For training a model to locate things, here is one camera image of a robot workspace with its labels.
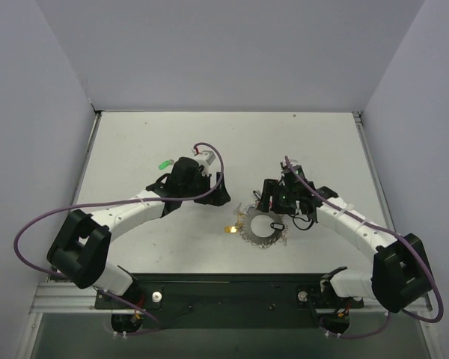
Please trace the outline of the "black tagged key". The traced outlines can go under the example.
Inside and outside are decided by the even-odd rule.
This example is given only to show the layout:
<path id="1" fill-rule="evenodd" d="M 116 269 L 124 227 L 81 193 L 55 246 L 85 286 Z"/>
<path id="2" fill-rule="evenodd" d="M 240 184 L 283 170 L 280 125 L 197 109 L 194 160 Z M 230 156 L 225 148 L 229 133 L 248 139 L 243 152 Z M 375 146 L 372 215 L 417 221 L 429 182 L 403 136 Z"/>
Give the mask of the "black tagged key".
<path id="1" fill-rule="evenodd" d="M 278 223 L 278 222 L 272 222 L 272 223 L 270 224 L 270 227 L 271 227 L 273 230 L 277 230 L 277 231 L 283 231 L 283 230 L 285 229 L 285 225 L 282 224 L 282 223 Z"/>

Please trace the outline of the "green tagged key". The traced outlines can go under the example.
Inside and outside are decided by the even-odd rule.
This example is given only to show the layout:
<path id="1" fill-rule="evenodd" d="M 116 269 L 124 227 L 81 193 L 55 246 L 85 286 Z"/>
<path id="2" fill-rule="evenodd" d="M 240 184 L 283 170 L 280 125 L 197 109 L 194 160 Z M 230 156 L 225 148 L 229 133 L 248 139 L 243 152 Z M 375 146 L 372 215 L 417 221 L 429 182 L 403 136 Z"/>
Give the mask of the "green tagged key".
<path id="1" fill-rule="evenodd" d="M 162 170 L 164 170 L 165 168 L 167 168 L 167 167 L 173 165 L 173 163 L 174 163 L 174 161 L 173 161 L 172 159 L 165 160 L 165 161 L 163 161 L 163 162 L 159 165 L 159 169 L 162 171 Z"/>

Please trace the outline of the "metal disc with keyrings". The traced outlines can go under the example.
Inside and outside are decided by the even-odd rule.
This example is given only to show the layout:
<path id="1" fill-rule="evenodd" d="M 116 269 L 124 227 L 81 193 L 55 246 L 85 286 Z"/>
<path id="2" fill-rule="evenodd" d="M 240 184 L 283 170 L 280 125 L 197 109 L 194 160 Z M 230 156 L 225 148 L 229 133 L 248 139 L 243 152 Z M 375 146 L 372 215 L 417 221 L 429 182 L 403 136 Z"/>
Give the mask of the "metal disc with keyrings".
<path id="1" fill-rule="evenodd" d="M 255 203 L 244 208 L 238 205 L 233 213 L 236 216 L 235 225 L 242 226 L 242 232 L 239 235 L 245 242 L 261 249 L 267 249 L 279 242 L 287 245 L 288 226 L 284 223 L 282 215 L 274 212 L 261 212 Z M 273 230 L 270 227 L 272 222 L 284 224 L 285 229 L 283 231 Z"/>

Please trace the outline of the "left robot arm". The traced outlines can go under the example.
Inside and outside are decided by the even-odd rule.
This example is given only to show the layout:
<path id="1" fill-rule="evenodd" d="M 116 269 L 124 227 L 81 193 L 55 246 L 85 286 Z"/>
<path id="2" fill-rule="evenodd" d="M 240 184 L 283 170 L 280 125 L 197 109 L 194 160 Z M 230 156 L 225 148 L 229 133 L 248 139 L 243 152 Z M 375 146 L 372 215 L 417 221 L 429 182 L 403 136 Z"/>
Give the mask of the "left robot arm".
<path id="1" fill-rule="evenodd" d="M 216 187 L 204 159 L 181 157 L 170 173 L 147 186 L 131 203 L 102 206 L 86 213 L 76 209 L 66 217 L 47 253 L 47 260 L 78 288 L 94 286 L 112 293 L 121 307 L 138 300 L 132 275 L 109 262 L 110 244 L 142 224 L 160 219 L 179 209 L 184 199 L 211 206 L 230 202 L 224 174 L 216 173 Z"/>

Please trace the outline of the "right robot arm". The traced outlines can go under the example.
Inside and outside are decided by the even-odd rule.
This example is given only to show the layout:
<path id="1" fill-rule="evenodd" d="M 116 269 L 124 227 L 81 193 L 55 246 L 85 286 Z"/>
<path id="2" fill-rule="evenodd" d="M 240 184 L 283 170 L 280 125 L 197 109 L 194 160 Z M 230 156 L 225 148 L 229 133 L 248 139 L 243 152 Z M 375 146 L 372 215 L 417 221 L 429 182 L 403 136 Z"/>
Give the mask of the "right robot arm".
<path id="1" fill-rule="evenodd" d="M 431 291 L 429 261 L 422 241 L 395 234 L 367 220 L 337 192 L 316 188 L 300 165 L 281 167 L 280 179 L 265 179 L 257 208 L 278 215 L 305 215 L 333 230 L 371 263 L 371 272 L 335 269 L 321 279 L 323 294 L 336 298 L 371 298 L 392 313 L 404 310 Z"/>

